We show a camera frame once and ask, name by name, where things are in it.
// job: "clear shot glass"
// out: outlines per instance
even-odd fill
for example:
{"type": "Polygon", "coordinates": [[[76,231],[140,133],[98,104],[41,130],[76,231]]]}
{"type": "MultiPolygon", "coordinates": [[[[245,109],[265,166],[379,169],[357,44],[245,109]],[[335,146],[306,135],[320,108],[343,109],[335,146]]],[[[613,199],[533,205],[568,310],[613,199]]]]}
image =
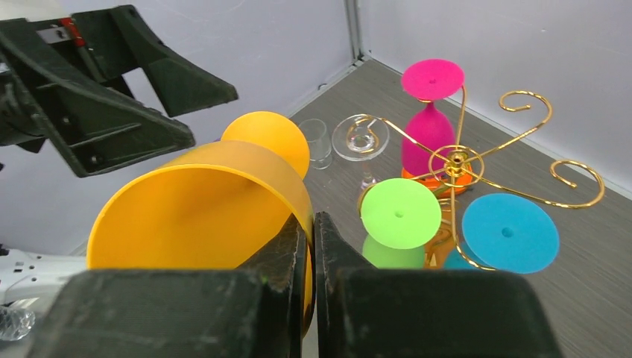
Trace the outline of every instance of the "clear shot glass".
{"type": "Polygon", "coordinates": [[[320,119],[307,119],[298,125],[309,146],[309,164],[314,169],[325,169],[332,164],[332,141],[327,125],[320,119]]]}

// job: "pink wine glass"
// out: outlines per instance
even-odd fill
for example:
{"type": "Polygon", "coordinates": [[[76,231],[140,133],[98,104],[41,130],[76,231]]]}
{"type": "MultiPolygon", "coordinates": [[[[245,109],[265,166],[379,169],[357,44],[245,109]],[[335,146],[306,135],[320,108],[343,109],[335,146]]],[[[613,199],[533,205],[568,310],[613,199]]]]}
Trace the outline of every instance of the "pink wine glass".
{"type": "MultiPolygon", "coordinates": [[[[408,67],[402,76],[402,86],[411,96],[427,103],[426,108],[411,118],[404,131],[432,151],[455,143],[455,132],[448,118],[434,101],[450,97],[462,86],[465,76],[461,67],[448,60],[424,60],[408,67]]],[[[440,152],[447,156],[449,149],[440,152]]],[[[430,172],[430,153],[411,141],[402,142],[402,165],[408,173],[418,176],[430,172]]],[[[435,158],[432,171],[443,168],[444,161],[435,158]]]]}

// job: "white object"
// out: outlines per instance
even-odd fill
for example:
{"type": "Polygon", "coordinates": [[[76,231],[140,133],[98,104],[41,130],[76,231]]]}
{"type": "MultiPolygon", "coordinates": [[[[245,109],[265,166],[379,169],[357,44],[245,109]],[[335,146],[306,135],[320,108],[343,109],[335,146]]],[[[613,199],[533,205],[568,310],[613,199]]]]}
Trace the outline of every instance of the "white object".
{"type": "Polygon", "coordinates": [[[0,256],[0,304],[54,295],[72,275],[86,270],[85,257],[8,251],[0,256]]]}
{"type": "Polygon", "coordinates": [[[545,108],[517,96],[508,103],[533,109],[508,113],[499,97],[523,89],[544,95],[553,118],[529,138],[627,190],[631,16],[630,1],[360,1],[365,53],[398,72],[426,58],[458,63],[468,107],[516,132],[540,121],[545,108]]]}
{"type": "Polygon", "coordinates": [[[0,341],[17,341],[26,336],[34,324],[33,311],[0,306],[0,341]]]}
{"type": "Polygon", "coordinates": [[[67,17],[55,0],[0,0],[0,20],[26,18],[42,21],[67,17]]]}

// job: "glass stem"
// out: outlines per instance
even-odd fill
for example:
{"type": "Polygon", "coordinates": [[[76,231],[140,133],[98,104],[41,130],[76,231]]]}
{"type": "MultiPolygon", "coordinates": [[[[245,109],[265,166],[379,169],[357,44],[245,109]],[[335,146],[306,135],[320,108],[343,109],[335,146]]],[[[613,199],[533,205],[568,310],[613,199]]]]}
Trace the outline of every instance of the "glass stem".
{"type": "Polygon", "coordinates": [[[374,178],[373,173],[371,172],[371,167],[369,166],[368,161],[362,162],[361,189],[364,190],[375,183],[377,183],[377,180],[374,178]]]}

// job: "gray floor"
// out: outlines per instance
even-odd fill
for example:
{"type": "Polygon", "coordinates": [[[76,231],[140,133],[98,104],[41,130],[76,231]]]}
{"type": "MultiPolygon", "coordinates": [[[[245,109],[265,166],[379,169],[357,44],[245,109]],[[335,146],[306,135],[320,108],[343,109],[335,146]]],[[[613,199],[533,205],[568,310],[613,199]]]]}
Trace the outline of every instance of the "gray floor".
{"type": "MultiPolygon", "coordinates": [[[[348,116],[369,113],[403,126],[422,108],[422,104],[401,90],[397,73],[371,61],[293,119],[301,122],[319,118],[332,130],[348,116]]],[[[438,108],[453,120],[458,117],[458,108],[451,104],[442,103],[438,108]]],[[[401,139],[393,132],[391,136],[385,153],[371,161],[373,172],[381,178],[396,177],[401,170],[401,139]]],[[[463,144],[484,151],[508,138],[507,134],[467,115],[463,144]]],[[[333,155],[334,163],[323,171],[311,169],[306,183],[315,210],[331,213],[341,234],[359,249],[366,235],[356,212],[361,167],[333,155]]],[[[553,179],[549,174],[552,161],[539,151],[517,143],[486,157],[485,177],[567,203],[581,203],[594,195],[596,184],[572,170],[560,173],[578,184],[575,190],[553,179]]],[[[483,183],[474,188],[459,197],[462,204],[495,191],[483,183]]],[[[552,266],[529,275],[528,279],[546,308],[566,356],[632,357],[632,201],[609,190],[601,203],[589,209],[544,209],[560,231],[560,256],[552,266]]],[[[304,341],[306,357],[317,357],[315,337],[315,332],[310,331],[304,341]]]]}

